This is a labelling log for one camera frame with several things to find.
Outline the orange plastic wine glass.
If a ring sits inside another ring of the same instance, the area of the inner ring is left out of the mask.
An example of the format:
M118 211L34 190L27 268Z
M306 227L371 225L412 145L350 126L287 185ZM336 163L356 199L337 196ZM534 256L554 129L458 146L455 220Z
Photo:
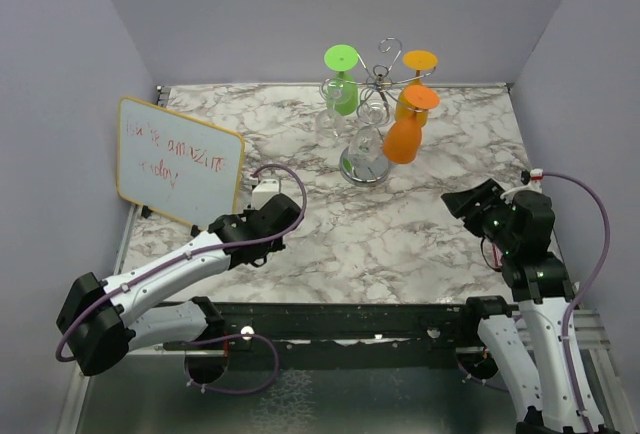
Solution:
M419 107L428 107L426 86L411 86L406 90L406 99L414 106L414 114L394 122L383 142L382 151L395 164L409 164L417 156L422 143L422 128L416 114Z

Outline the clear wine glass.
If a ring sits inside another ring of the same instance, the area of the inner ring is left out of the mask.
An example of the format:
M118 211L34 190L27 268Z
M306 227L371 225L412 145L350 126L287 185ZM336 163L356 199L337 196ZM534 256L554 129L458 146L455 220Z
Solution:
M382 100L366 101L358 107L356 114L359 129L348 147L352 174L362 182L379 182L389 171L389 161L382 152L380 131L389 121L388 104Z

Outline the yellow plastic wine glass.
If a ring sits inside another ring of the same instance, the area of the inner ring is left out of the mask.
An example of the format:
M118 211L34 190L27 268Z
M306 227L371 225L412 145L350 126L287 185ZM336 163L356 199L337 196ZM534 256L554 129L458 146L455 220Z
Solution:
M423 78L435 71L438 65L438 58L435 54L429 51L413 50L407 52L403 56L403 63L407 68L413 69L415 73L413 79L407 83L399 95L395 109L396 121L405 117L411 117L414 114L414 106L406 99L406 90L411 86L424 87ZM440 104L440 97L433 89L426 87L426 91L428 94L427 98L429 106L419 107L419 112L416 114L417 121L421 127L424 127L427 124L430 110Z

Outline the green plastic wine glass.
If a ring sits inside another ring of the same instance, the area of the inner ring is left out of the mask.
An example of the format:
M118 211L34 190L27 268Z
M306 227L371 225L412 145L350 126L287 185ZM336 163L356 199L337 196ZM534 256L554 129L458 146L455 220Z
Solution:
M324 54L327 68L334 72L329 81L327 103L332 104L337 113L348 116L357 110L359 103L358 87L350 74L359 62L357 50L346 44L330 47Z

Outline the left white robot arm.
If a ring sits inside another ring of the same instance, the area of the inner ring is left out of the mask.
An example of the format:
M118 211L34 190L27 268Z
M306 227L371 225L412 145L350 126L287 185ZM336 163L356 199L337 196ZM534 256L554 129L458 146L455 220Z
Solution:
M143 267L105 279L92 272L76 278L56 319L62 335L57 360L94 376L141 347L191 341L202 349L214 346L221 325L211 308L187 301L158 313L158 305L201 280L257 265L282 250L306 207L276 194L259 209L218 217L184 246Z

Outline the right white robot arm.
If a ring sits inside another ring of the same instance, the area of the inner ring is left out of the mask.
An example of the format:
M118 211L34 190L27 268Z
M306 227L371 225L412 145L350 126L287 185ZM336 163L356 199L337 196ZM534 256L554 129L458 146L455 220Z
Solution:
M450 214L500 254L499 271L510 288L530 343L523 344L506 301L470 297L459 321L461 337L483 344L513 402L519 433L607 433L581 359L574 311L580 302L565 264L550 251L555 224L542 171L504 189L489 179L441 199Z

